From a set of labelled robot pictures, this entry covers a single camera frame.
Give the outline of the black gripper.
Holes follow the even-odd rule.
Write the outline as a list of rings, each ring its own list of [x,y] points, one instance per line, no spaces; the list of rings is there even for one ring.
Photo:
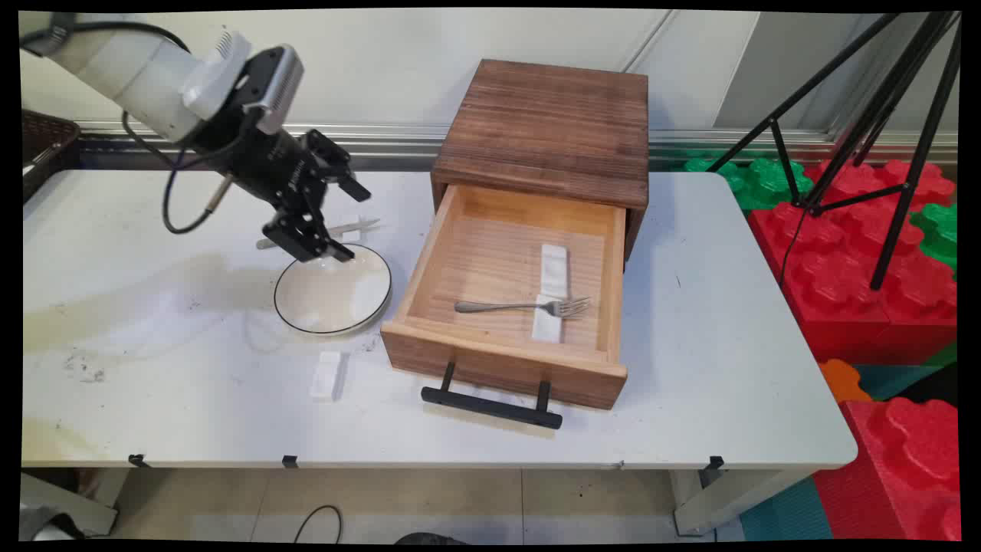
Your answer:
[[[350,154],[319,130],[302,137],[286,130],[273,135],[258,129],[263,114],[258,107],[218,113],[192,136],[192,150],[203,163],[250,195],[270,203],[274,214],[262,227],[267,240],[305,263],[333,258],[346,263],[355,258],[350,248],[333,240],[326,230],[321,206],[328,181],[355,202],[367,202],[372,193],[350,169]],[[305,192],[312,195],[311,203]]]

